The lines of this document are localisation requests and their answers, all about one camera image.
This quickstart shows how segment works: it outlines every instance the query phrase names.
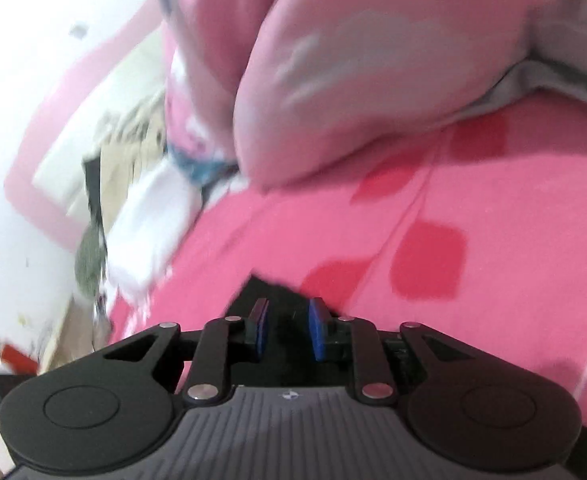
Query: pink bed sheet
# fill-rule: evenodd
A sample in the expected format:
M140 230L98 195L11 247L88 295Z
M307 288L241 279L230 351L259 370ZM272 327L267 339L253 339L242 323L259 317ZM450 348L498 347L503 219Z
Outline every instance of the pink bed sheet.
M218 317L251 272L395 330L417 320L562 384L587 424L587 106L537 94L386 139L203 213L115 338Z

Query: red patch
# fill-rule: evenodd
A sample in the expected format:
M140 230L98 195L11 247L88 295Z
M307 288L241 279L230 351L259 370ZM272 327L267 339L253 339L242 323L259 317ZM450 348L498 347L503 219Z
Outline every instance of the red patch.
M426 154L427 149L420 148L385 158L366 174L351 197L351 203L378 200L397 193L411 182Z
M320 297L329 306L341 308L353 296L372 260L333 260L320 264L302 281L301 293Z
M391 263L393 292L409 300L455 298L466 252L467 240L459 229L414 222Z
M449 146L454 160L474 162L504 156L507 152L509 122L503 112L462 121L455 128Z

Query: pink stripe on wall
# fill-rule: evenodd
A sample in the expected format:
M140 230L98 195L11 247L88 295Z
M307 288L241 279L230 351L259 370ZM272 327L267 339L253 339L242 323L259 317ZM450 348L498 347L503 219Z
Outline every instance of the pink stripe on wall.
M7 200L49 238L74 251L83 226L33 185L35 172L82 102L162 20L157 0L146 0L113 38L73 65L40 104L24 131L16 160L4 180Z

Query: gray ribbed panel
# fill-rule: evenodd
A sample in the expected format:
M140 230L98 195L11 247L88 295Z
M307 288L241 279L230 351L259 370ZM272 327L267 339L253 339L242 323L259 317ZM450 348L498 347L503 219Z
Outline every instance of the gray ribbed panel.
M424 448L396 414L343 388L238 388L221 406L190 410L153 454L95 480L570 480L560 466L502 476ZM60 478L21 468L11 480Z

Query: white cloth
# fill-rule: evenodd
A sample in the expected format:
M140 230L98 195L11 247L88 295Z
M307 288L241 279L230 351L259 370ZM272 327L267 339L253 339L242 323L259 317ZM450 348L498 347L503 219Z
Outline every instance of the white cloth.
M200 188L167 158L131 186L106 238L107 276L123 297L145 300L201 208Z

